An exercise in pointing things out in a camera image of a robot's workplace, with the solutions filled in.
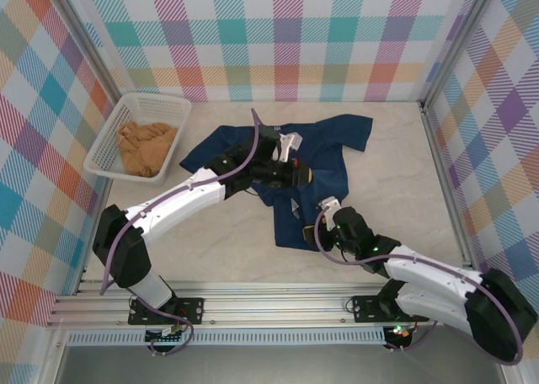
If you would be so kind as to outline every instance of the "beige floor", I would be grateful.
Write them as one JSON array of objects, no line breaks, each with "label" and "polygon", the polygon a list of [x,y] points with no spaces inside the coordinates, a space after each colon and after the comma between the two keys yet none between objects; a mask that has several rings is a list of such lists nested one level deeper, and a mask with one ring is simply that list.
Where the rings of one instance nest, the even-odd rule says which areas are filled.
[{"label": "beige floor", "polygon": [[[269,125],[313,122],[352,113],[374,119],[366,152],[344,149],[350,195],[345,205],[369,226],[432,258],[459,265],[430,149],[414,103],[235,103],[194,104],[165,185],[148,187],[117,180],[109,204],[126,208],[181,183],[189,174],[179,161],[219,125],[250,125],[250,108]],[[176,226],[149,249],[165,280],[241,282],[383,281],[360,267],[332,264],[320,253],[277,248],[273,209],[239,193]],[[100,279],[103,266],[92,254],[87,279]]]}]

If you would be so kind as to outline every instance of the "colorful plaid pattern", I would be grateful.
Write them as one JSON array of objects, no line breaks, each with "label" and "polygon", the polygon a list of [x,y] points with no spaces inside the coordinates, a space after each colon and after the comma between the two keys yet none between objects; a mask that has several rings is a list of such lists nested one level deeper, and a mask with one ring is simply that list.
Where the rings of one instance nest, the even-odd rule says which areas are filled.
[{"label": "colorful plaid pattern", "polygon": [[456,9],[452,0],[92,0],[110,52],[81,1],[73,5],[116,78],[111,56],[124,84],[191,101],[417,100]]},{"label": "colorful plaid pattern", "polygon": [[462,4],[461,10],[456,16],[455,22],[451,26],[451,30],[447,34],[446,40],[444,41],[444,44],[441,47],[440,52],[438,53],[438,56],[436,57],[435,64],[430,69],[429,76],[427,77],[427,81],[424,83],[423,89],[421,90],[421,93],[419,94],[419,100],[423,101],[426,97],[426,94],[429,92],[430,86],[432,85],[432,82],[434,81],[436,74],[440,70],[441,63],[444,62],[445,58],[447,57],[447,53],[449,53],[449,51],[451,50],[451,47],[453,46],[453,41],[455,41],[456,36],[458,35],[462,26],[464,25],[464,19],[466,18],[466,15],[470,11],[474,1],[475,0],[465,0],[464,3]]},{"label": "colorful plaid pattern", "polygon": [[537,1],[492,1],[432,120],[481,268],[539,310]]},{"label": "colorful plaid pattern", "polygon": [[0,382],[28,382],[104,180],[83,159],[112,105],[50,0],[0,0]]}]

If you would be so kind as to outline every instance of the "shirt sleeve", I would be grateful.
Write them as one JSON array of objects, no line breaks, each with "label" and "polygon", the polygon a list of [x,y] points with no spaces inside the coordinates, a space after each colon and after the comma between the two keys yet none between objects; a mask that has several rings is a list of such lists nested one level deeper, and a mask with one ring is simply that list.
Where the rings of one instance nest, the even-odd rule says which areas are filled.
[{"label": "shirt sleeve", "polygon": [[196,146],[179,163],[182,168],[194,173],[208,163],[214,156],[223,154],[228,148],[243,144],[253,127],[233,127],[220,125],[203,142]]},{"label": "shirt sleeve", "polygon": [[327,140],[364,151],[371,135],[372,118],[359,115],[338,115],[317,123],[319,132],[327,133]]}]

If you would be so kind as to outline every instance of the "black mounting bracket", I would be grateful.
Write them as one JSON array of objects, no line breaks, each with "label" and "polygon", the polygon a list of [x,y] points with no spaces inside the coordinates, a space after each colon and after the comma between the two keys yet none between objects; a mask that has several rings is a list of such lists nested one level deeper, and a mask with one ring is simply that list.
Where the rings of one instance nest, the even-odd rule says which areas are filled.
[{"label": "black mounting bracket", "polygon": [[[167,309],[161,311],[185,318],[193,325],[202,324],[204,298],[173,297],[165,306]],[[130,300],[129,308],[129,317],[127,318],[129,325],[176,325],[178,323],[175,319],[148,310],[138,301],[138,298]]]},{"label": "black mounting bracket", "polygon": [[415,323],[429,321],[425,317],[409,316],[403,312],[398,312],[394,318],[390,318],[380,308],[380,298],[378,296],[353,296],[352,309],[354,322],[356,323]]}]

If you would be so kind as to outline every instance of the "floor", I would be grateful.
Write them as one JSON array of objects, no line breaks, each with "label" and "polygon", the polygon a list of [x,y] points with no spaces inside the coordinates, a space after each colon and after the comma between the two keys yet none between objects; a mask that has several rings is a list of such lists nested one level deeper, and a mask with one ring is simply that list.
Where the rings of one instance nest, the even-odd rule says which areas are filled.
[{"label": "floor", "polygon": [[68,347],[56,384],[501,384],[499,374],[490,359],[437,328],[417,349],[393,355],[353,344],[188,346],[171,357],[151,357],[143,346]]},{"label": "floor", "polygon": [[[109,204],[126,208],[189,177],[178,163],[219,125],[250,125],[254,107],[268,125],[313,122],[343,113],[374,119],[365,152],[344,148],[350,194],[344,200],[377,233],[395,237],[434,259],[461,264],[415,103],[207,103],[194,104],[164,186],[117,180]],[[165,280],[339,283],[384,281],[362,268],[332,264],[320,253],[278,248],[273,210],[240,193],[177,225],[149,249]],[[90,258],[87,279],[103,266]]]}]

